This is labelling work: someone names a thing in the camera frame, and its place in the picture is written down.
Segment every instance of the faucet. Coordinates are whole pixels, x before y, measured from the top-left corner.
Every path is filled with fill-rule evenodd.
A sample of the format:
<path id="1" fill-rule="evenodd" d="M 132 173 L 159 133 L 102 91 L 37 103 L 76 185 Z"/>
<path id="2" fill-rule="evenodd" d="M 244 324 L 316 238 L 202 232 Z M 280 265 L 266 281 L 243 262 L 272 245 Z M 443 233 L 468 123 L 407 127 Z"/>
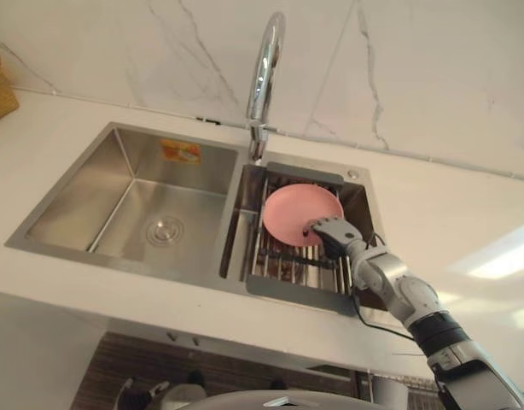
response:
<path id="1" fill-rule="evenodd" d="M 281 55 L 284 36 L 285 15 L 276 12 L 265 27 L 248 98 L 247 121 L 251 129 L 249 154 L 253 162 L 259 162 L 268 142 L 268 131 L 265 126 L 268 121 L 273 75 Z"/>

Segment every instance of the wire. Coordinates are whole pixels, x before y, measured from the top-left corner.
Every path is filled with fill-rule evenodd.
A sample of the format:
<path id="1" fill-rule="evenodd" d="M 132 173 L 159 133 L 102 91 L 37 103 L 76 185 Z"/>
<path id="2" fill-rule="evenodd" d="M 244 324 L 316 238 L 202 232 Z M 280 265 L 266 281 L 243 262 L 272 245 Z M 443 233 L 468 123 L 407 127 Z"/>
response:
<path id="1" fill-rule="evenodd" d="M 388 331 L 389 333 L 393 333 L 396 336 L 400 336 L 400 337 L 403 337 L 404 339 L 411 340 L 412 342 L 416 341 L 413 337 L 405 335 L 404 333 L 400 333 L 399 331 L 394 331 L 394 330 L 388 329 L 387 327 L 382 327 L 382 326 L 372 325 L 370 323 L 367 323 L 366 320 L 364 320 L 363 315 L 361 314 L 360 309 L 357 306 L 357 299 L 355 295 L 352 295 L 352 299 L 353 299 L 353 306 L 355 307 L 355 312 L 357 312 L 358 318 L 361 319 L 361 322 L 363 322 L 365 326 L 372 327 L 380 331 Z"/>
<path id="2" fill-rule="evenodd" d="M 370 243 L 372 242 L 372 240 L 374 239 L 374 237 L 377 237 L 378 239 L 380 239 L 380 242 L 383 246 L 386 246 L 385 244 L 385 241 L 381 238 L 380 235 L 378 235 L 376 233 L 376 231 L 372 231 L 372 235 L 370 235 L 370 239 L 368 241 L 366 241 L 366 248 L 364 249 L 368 249 L 368 247 L 370 246 Z"/>
<path id="3" fill-rule="evenodd" d="M 370 239 L 366 243 L 366 248 L 365 249 L 368 249 L 368 247 L 370 246 L 370 243 L 372 242 L 374 237 L 377 237 L 380 240 L 381 244 L 383 246 L 386 246 L 385 241 L 381 238 L 381 236 L 378 235 L 376 233 L 376 231 L 372 231 L 372 235 L 370 235 Z M 378 329 L 380 331 L 388 331 L 389 333 L 393 333 L 396 336 L 400 336 L 400 337 L 403 337 L 404 339 L 411 340 L 412 342 L 416 341 L 416 339 L 414 339 L 413 337 L 405 335 L 404 333 L 400 333 L 399 331 L 394 331 L 392 329 L 388 329 L 387 327 L 382 327 L 382 326 L 378 326 L 378 325 L 372 325 L 372 324 L 368 323 L 366 320 L 364 320 L 363 315 L 361 314 L 361 311 L 360 311 L 360 309 L 359 309 L 359 307 L 357 305 L 357 298 L 355 297 L 355 295 L 352 295 L 352 299 L 353 299 L 353 306 L 355 307 L 355 312 L 357 312 L 358 318 L 361 319 L 361 322 L 363 322 L 363 324 L 365 326 L 372 327 L 372 328 Z"/>

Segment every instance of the marble backsplash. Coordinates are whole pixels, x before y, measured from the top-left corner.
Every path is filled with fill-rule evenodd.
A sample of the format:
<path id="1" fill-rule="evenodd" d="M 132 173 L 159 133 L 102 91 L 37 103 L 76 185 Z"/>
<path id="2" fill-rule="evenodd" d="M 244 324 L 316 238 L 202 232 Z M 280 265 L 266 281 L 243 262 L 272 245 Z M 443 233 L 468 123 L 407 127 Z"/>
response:
<path id="1" fill-rule="evenodd" d="M 243 122 L 273 11 L 271 125 L 524 174 L 524 0 L 0 0 L 14 84 Z"/>

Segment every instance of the white countertop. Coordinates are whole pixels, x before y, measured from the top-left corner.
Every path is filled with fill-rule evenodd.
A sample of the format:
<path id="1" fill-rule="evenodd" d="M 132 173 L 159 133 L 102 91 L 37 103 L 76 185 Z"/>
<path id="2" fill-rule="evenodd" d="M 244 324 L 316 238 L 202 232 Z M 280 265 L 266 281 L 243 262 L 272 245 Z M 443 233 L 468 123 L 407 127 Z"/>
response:
<path id="1" fill-rule="evenodd" d="M 18 97 L 20 109 L 0 120 L 1 292 L 343 366 L 430 377 L 424 358 L 403 355 L 420 353 L 413 343 L 357 319 L 5 248 L 108 122 L 248 144 L 247 131 L 170 115 L 26 91 Z M 279 136 L 271 136 L 268 150 L 368 168 L 388 245 L 445 292 L 467 333 L 524 389 L 524 273 L 490 280 L 450 269 L 524 226 L 524 183 Z"/>

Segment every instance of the sink drain strainer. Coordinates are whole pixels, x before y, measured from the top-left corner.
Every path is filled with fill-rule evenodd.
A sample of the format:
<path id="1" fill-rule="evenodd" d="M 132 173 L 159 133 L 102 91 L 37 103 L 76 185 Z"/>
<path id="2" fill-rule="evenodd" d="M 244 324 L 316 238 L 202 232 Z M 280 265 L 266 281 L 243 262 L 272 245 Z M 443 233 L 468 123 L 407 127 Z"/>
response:
<path id="1" fill-rule="evenodd" d="M 183 223 L 172 216 L 165 216 L 150 222 L 146 237 L 150 243 L 157 246 L 170 245 L 178 242 L 184 232 Z"/>

